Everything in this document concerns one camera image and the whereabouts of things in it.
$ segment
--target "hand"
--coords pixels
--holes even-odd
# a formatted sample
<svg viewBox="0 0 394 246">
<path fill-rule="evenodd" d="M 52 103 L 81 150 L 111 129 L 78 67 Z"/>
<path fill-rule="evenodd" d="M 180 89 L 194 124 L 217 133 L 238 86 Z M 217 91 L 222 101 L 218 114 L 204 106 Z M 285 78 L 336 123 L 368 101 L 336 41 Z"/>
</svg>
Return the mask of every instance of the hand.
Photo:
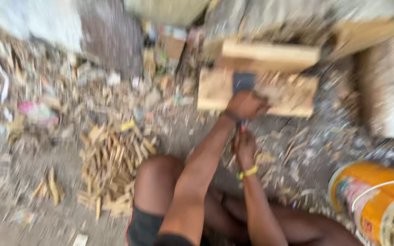
<svg viewBox="0 0 394 246">
<path fill-rule="evenodd" d="M 240 120 L 255 119 L 270 108 L 267 100 L 255 92 L 238 92 L 227 105 L 226 110 L 235 114 Z"/>
<path fill-rule="evenodd" d="M 249 131 L 237 131 L 233 149 L 241 170 L 249 170 L 255 165 L 255 137 Z"/>
</svg>

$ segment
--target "yellow wristband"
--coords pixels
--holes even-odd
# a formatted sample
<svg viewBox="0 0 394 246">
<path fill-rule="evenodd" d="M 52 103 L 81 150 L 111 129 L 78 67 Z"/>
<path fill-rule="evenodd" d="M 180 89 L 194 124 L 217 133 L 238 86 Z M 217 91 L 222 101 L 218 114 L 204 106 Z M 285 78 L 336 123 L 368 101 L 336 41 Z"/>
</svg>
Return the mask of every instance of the yellow wristband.
<svg viewBox="0 0 394 246">
<path fill-rule="evenodd" d="M 243 180 L 244 176 L 252 176 L 258 172 L 258 166 L 254 165 L 252 168 L 249 170 L 246 170 L 244 172 L 239 172 L 238 173 L 238 179 Z"/>
</svg>

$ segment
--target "plastic bucket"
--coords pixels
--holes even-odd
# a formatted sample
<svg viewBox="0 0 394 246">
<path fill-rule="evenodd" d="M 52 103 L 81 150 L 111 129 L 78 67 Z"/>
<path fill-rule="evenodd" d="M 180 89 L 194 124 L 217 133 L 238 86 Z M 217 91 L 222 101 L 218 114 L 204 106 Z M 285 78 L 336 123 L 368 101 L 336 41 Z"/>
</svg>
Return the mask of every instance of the plastic bucket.
<svg viewBox="0 0 394 246">
<path fill-rule="evenodd" d="M 394 246 L 394 169 L 367 161 L 349 164 L 332 176 L 328 197 L 354 220 L 365 245 Z"/>
</svg>

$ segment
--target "bracelet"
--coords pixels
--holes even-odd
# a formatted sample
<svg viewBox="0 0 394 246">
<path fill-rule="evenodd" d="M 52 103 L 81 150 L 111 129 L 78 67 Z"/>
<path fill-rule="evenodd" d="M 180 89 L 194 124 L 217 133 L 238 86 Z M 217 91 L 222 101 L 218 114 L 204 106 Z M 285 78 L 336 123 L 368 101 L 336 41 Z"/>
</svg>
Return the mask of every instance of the bracelet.
<svg viewBox="0 0 394 246">
<path fill-rule="evenodd" d="M 246 170 L 244 172 L 239 172 L 237 175 L 237 178 L 239 180 L 243 180 L 243 178 L 245 176 L 252 176 L 254 174 L 256 174 L 258 172 L 258 165 L 254 165 L 252 168 L 250 168 L 249 170 Z"/>
<path fill-rule="evenodd" d="M 231 120 L 235 121 L 236 123 L 238 123 L 238 122 L 240 122 L 240 121 L 241 121 L 241 119 L 240 119 L 240 118 L 238 118 L 238 117 L 236 116 L 236 114 L 232 113 L 232 112 L 231 112 L 231 111 L 229 111 L 229 110 L 225 110 L 225 111 L 223 111 L 223 112 L 222 112 L 222 115 L 225 115 L 225 116 L 227 116 L 229 119 L 231 119 Z"/>
</svg>

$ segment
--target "knee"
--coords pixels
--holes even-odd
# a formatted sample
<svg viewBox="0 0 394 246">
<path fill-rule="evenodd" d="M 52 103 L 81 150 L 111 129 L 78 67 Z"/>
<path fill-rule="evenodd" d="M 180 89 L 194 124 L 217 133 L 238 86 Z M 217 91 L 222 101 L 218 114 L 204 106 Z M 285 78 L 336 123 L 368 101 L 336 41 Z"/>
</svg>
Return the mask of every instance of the knee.
<svg viewBox="0 0 394 246">
<path fill-rule="evenodd" d="M 137 178 L 177 181 L 183 170 L 182 162 L 172 156 L 159 154 L 142 162 Z"/>
</svg>

